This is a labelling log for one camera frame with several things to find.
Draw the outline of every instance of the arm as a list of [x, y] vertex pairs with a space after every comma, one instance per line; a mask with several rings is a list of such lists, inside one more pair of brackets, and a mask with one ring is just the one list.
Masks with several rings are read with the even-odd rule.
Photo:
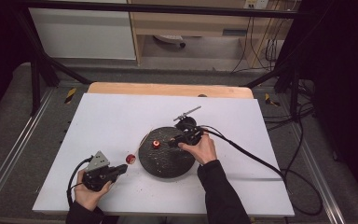
[[205, 203], [210, 224], [250, 223], [240, 197], [226, 178], [220, 161], [217, 159], [213, 139], [207, 133], [196, 146], [179, 144], [190, 152], [200, 163], [198, 175], [205, 189]]
[[[83, 179], [84, 170], [77, 173], [77, 184]], [[98, 201], [110, 190], [111, 181], [101, 191], [89, 190], [83, 184], [75, 187], [75, 201], [69, 208], [66, 224], [98, 224], [103, 220], [103, 211], [97, 207]]]
[[210, 224], [250, 223], [240, 197], [226, 178], [219, 160], [209, 161], [198, 169], [205, 189], [205, 203]]

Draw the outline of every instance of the person's left hand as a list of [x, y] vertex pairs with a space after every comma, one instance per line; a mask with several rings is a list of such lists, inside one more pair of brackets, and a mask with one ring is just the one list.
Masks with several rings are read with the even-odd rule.
[[[82, 182], [84, 173], [84, 170], [77, 173], [77, 184]], [[75, 201], [92, 212], [97, 207], [98, 201], [105, 193], [109, 192], [111, 184], [112, 181], [108, 181], [98, 192], [87, 189], [83, 184], [77, 185], [75, 187]]]

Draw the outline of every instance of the wooden board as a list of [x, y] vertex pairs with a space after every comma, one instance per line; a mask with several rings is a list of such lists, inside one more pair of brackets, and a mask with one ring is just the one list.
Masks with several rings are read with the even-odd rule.
[[171, 84], [140, 84], [95, 82], [89, 86], [88, 93], [115, 94], [146, 94], [146, 95], [177, 95], [208, 97], [246, 98], [253, 99], [252, 91], [243, 87], [200, 86], [200, 85], [171, 85]]

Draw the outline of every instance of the black sleeve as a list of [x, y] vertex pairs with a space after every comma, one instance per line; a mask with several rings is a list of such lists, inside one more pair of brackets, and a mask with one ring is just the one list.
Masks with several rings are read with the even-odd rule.
[[240, 197], [228, 182], [219, 160], [200, 166], [198, 175], [205, 189], [209, 224], [251, 223]]
[[66, 224], [99, 224], [103, 220], [103, 211], [97, 207], [93, 212], [89, 211], [76, 201], [69, 209], [66, 216]]

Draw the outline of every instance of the silver bracket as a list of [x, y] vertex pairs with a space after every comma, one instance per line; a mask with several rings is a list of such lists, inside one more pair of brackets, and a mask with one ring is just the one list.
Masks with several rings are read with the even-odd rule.
[[89, 162], [89, 165], [86, 167], [86, 172], [90, 172], [104, 166], [108, 166], [110, 161], [104, 156], [101, 151], [98, 151], [97, 154]]

